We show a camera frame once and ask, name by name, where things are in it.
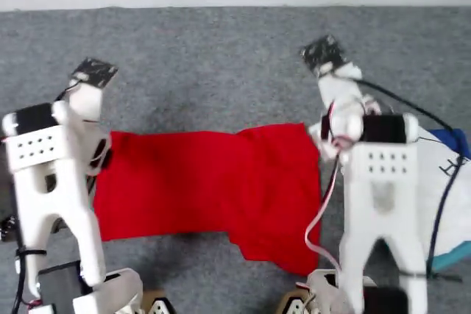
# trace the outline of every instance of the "gray carpet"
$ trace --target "gray carpet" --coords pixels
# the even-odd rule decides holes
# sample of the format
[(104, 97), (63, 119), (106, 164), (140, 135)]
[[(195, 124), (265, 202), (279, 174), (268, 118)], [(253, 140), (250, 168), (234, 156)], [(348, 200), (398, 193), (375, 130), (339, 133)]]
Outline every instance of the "gray carpet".
[[(235, 132), (287, 121), (311, 124), (322, 104), (297, 52), (326, 32), (338, 37), (366, 77), (471, 133), (471, 9), (463, 8), (0, 13), (0, 114), (53, 99), (67, 84), (66, 74), (85, 56), (96, 56), (120, 67), (103, 111), (112, 129)], [(329, 168), (322, 169), (324, 183)], [(322, 234), (322, 244), (335, 254), (343, 230), (338, 184)], [(159, 212), (165, 210), (156, 210), (156, 220)], [(122, 221), (132, 222), (132, 215)], [(67, 231), (49, 244), (51, 264), (77, 256)], [(2, 313), (16, 289), (14, 248), (0, 244)], [(146, 288), (165, 288), (179, 313), (272, 313), (298, 280), (272, 264), (245, 262), (224, 234), (124, 240), (106, 243), (105, 253), (110, 270), (131, 267)], [(430, 283), (430, 313), (469, 310), (471, 261), (450, 271), (465, 284)], [(381, 251), (366, 273), (378, 283), (395, 282), (397, 275)]]

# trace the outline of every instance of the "blue object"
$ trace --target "blue object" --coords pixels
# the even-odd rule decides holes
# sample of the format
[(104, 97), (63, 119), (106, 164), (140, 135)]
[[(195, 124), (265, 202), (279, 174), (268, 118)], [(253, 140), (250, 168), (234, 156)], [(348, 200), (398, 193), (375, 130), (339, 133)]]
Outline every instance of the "blue object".
[[(471, 159), (470, 148), (466, 141), (466, 135), (460, 129), (453, 130), (460, 139), (461, 143), (464, 147), (464, 156)], [(455, 138), (445, 129), (437, 129), (437, 130), (429, 130), (430, 133), (435, 135), (441, 142), (443, 142), (446, 146), (452, 149), (454, 152), (457, 152), (457, 145)], [(461, 243), (459, 246), (454, 248), (447, 254), (442, 254), (433, 259), (433, 269), (435, 271), (442, 270), (454, 263), (457, 263), (464, 258), (471, 256), (471, 241), (466, 241)]]

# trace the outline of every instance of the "cable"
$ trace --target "cable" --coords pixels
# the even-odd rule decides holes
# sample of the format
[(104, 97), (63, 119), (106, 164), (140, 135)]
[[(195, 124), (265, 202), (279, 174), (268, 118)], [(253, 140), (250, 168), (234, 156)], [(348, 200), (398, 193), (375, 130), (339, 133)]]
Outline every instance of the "cable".
[(75, 88), (81, 82), (82, 82), (82, 80), (77, 80), (74, 84), (72, 84), (72, 85), (68, 86), (67, 88), (65, 88), (61, 93), (59, 93), (59, 95), (57, 95), (55, 101), (60, 101), (61, 99), (63, 99), (67, 92), (69, 92), (70, 90)]
[[(11, 197), (12, 197), (12, 209), (13, 215), (16, 218), (16, 244), (19, 249), (24, 249), (23, 243), (23, 235), (21, 234), (21, 224), (20, 219), (18, 217), (18, 203), (16, 202), (16, 195), (15, 195), (15, 186), (11, 186)], [(20, 262), (20, 274), (18, 276), (18, 287), (16, 289), (16, 296), (15, 301), (13, 302), (13, 307), (11, 314), (18, 314), (20, 309), (20, 304), (23, 301), (23, 292), (24, 292), (24, 281), (26, 279), (26, 259), (25, 254), (19, 253), (18, 259)]]
[(426, 275), (427, 278), (430, 279), (433, 277), (433, 271), (432, 271), (432, 266), (433, 266), (433, 257), (435, 255), (435, 247), (436, 247), (436, 240), (438, 237), (438, 231), (439, 231), (439, 226), (440, 226), (440, 220), (442, 218), (443, 210), (445, 208), (445, 202), (447, 201), (448, 194), (450, 193), (450, 189), (453, 186), (453, 183), (455, 182), (456, 177), (458, 176), (459, 170), (463, 164), (464, 160), (464, 148), (463, 144), (461, 143), (461, 139), (459, 136), (455, 133), (453, 128), (445, 123), (442, 119), (438, 118), (436, 115), (433, 113), (428, 112), (427, 110), (424, 110), (423, 108), (417, 106), (416, 104), (408, 101), (407, 99), (404, 99), (400, 96), (398, 96), (396, 93), (391, 92), (390, 90), (387, 90), (383, 88), (380, 85), (377, 85), (373, 82), (366, 81), (364, 79), (356, 79), (352, 77), (340, 77), (340, 76), (335, 76), (337, 79), (344, 79), (348, 81), (354, 81), (358, 85), (363, 85), (367, 86), (368, 88), (372, 88), (373, 90), (379, 91), (387, 96), (389, 96), (392, 99), (395, 99), (396, 101), (405, 104), (406, 106), (409, 106), (410, 108), (416, 110), (419, 113), (422, 113), (423, 115), (429, 117), (430, 119), (434, 120), (436, 123), (439, 125), (443, 126), (444, 129), (446, 129), (454, 138), (456, 141), (456, 147), (457, 147), (457, 152), (458, 152), (458, 158), (456, 160), (456, 168), (451, 174), (450, 179), (448, 180), (448, 183), (443, 191), (442, 197), (440, 199), (439, 207), (436, 211), (436, 216), (435, 216), (435, 221), (433, 223), (433, 230), (432, 230), (432, 235), (431, 235), (431, 241), (430, 241), (430, 246), (428, 249), (428, 257), (427, 257), (427, 262), (426, 262)]
[(313, 292), (307, 299), (306, 301), (304, 302), (304, 304), (302, 305), (301, 307), (301, 313), (304, 314), (304, 311), (306, 309), (306, 307), (309, 305), (309, 303), (311, 303), (314, 299), (316, 298), (316, 293)]
[(425, 140), (425, 141), (430, 141), (430, 142), (434, 142), (434, 143), (440, 143), (440, 144), (445, 145), (445, 146), (447, 147), (447, 144), (441, 142), (440, 140), (434, 140), (434, 139), (424, 138), (424, 137), (422, 137), (422, 136), (419, 136), (419, 138), (418, 138), (417, 140)]
[(332, 197), (333, 187), (335, 186), (335, 183), (336, 183), (338, 166), (339, 166), (339, 157), (337, 156), (333, 170), (332, 170), (332, 174), (330, 175), (329, 185), (323, 197), (322, 206), (319, 209), (319, 212), (317, 213), (316, 217), (314, 217), (314, 219), (309, 223), (308, 227), (306, 228), (306, 231), (304, 233), (304, 241), (306, 243), (306, 246), (308, 246), (310, 250), (327, 258), (330, 261), (330, 263), (333, 265), (333, 267), (336, 269), (337, 274), (340, 274), (340, 265), (339, 265), (339, 262), (336, 260), (336, 258), (333, 257), (333, 255), (329, 253), (326, 249), (322, 248), (321, 246), (317, 246), (313, 244), (309, 240), (309, 234), (311, 233), (313, 228), (317, 225), (317, 223), (321, 219), (322, 215), (324, 214), (325, 209), (327, 208), (329, 204), (330, 198)]

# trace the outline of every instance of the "red towel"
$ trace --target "red towel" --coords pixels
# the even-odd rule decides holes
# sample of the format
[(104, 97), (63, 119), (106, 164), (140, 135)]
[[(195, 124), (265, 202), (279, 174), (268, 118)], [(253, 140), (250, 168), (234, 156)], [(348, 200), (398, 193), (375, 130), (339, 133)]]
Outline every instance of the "red towel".
[(319, 153), (304, 124), (111, 136), (94, 199), (103, 240), (224, 231), (247, 260), (315, 269), (304, 231), (319, 209)]

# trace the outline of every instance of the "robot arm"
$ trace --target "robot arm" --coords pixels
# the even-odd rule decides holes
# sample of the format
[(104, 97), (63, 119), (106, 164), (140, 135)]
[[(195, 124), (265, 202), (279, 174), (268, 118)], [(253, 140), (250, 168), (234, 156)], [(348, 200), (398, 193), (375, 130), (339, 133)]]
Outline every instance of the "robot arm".
[[(402, 298), (401, 305), (409, 314), (426, 314), (425, 261), (416, 209), (415, 142), (423, 129), (413, 115), (383, 115), (380, 105), (371, 96), (364, 96), (351, 80), (361, 79), (361, 70), (343, 54), (332, 36), (313, 42), (302, 52), (305, 63), (319, 80), (327, 109), (309, 132), (322, 159), (339, 157), (344, 172), (341, 273), (336, 274), (334, 285), (327, 283), (323, 270), (309, 276), (308, 284), (318, 294), (316, 304), (311, 305), (312, 313), (320, 310), (330, 314), (333, 303), (340, 298), (332, 294), (337, 286), (356, 314), (364, 310), (375, 313), (369, 310), (378, 308), (373, 308), (371, 302), (365, 304), (364, 290), (369, 292), (370, 300), (372, 293), (376, 299), (383, 298), (385, 307), (391, 307), (392, 302), (398, 304), (397, 299)], [(372, 292), (364, 287), (368, 280), (363, 274), (364, 266), (378, 239), (388, 243), (400, 270), (413, 274), (401, 276), (402, 290), (378, 288)]]
[[(18, 288), (26, 277), (40, 303), (31, 314), (144, 313), (139, 275), (128, 268), (106, 274), (91, 209), (90, 181), (110, 158), (110, 136), (98, 125), (102, 91), (116, 72), (114, 65), (88, 58), (56, 101), (3, 119), (19, 228)], [(80, 260), (46, 268), (46, 244), (58, 218), (77, 239)], [(157, 313), (156, 308), (170, 313), (162, 301), (156, 301), (151, 313)]]

